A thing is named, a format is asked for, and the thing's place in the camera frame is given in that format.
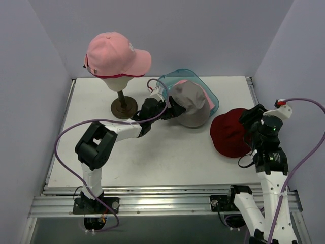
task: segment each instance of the red hat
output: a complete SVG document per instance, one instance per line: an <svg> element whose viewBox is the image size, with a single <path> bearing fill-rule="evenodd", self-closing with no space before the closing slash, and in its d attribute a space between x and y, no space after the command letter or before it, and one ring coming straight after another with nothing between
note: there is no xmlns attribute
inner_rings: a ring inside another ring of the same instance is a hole
<svg viewBox="0 0 325 244"><path fill-rule="evenodd" d="M215 149L229 158L238 158L246 155L251 150L244 142L246 130L238 122L245 108L235 108L228 113L216 117L210 128Z"/></svg>

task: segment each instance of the pink baseball cap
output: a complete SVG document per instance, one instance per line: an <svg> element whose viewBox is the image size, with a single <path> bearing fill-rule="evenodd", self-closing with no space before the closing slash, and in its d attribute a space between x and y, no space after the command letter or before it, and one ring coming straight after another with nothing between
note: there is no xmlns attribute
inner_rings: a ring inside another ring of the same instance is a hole
<svg viewBox="0 0 325 244"><path fill-rule="evenodd" d="M150 70L151 55L145 50L133 48L122 34L106 32L97 35L89 43L85 67L101 79L141 77Z"/></svg>

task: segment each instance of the baseball cap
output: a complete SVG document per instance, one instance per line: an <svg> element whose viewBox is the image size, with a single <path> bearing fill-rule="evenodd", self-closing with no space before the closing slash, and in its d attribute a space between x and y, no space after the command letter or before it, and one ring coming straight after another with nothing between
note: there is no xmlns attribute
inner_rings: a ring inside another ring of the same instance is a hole
<svg viewBox="0 0 325 244"><path fill-rule="evenodd" d="M133 48L124 35L105 32L89 43L84 64L92 75L101 79L141 77L150 70L151 55Z"/></svg>
<svg viewBox="0 0 325 244"><path fill-rule="evenodd" d="M186 109L176 120L187 127L199 127L210 117L210 104L203 89L191 81L174 85L170 96Z"/></svg>
<svg viewBox="0 0 325 244"><path fill-rule="evenodd" d="M238 158L251 151L244 142L246 130L238 122L245 108L236 108L216 117L210 128L215 149L229 158Z"/></svg>

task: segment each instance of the cap brim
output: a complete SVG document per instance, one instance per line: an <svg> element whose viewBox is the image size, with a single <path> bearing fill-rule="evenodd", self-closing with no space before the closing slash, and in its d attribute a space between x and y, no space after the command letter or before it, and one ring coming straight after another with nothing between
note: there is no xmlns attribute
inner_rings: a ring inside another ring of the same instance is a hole
<svg viewBox="0 0 325 244"><path fill-rule="evenodd" d="M151 55L145 50L134 49L134 51L136 53L136 60L124 74L130 76L143 76L148 73L151 68Z"/></svg>
<svg viewBox="0 0 325 244"><path fill-rule="evenodd" d="M179 117L176 118L176 120L186 126L186 127L191 127L191 128L195 128L195 127L199 127L202 126L210 117L210 105L209 102L207 100L207 98L205 98L205 102L203 107L198 110L195 114L181 114Z"/></svg>

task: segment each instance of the wall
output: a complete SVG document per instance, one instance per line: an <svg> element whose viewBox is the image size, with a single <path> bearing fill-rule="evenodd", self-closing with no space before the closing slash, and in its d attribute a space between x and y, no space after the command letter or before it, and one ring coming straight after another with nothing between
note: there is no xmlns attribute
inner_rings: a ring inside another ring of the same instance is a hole
<svg viewBox="0 0 325 244"><path fill-rule="evenodd" d="M71 80L27 0L0 2L0 236L20 242Z"/></svg>
<svg viewBox="0 0 325 244"><path fill-rule="evenodd" d="M277 98L307 97L325 105L325 2L295 0L254 77L259 101L272 107ZM320 140L325 116L312 104L292 102L281 141L292 169ZM313 244L324 243L324 145L297 171L303 216Z"/></svg>
<svg viewBox="0 0 325 244"><path fill-rule="evenodd" d="M119 31L153 57L148 75L253 75L293 0L29 0L73 78L90 40Z"/></svg>

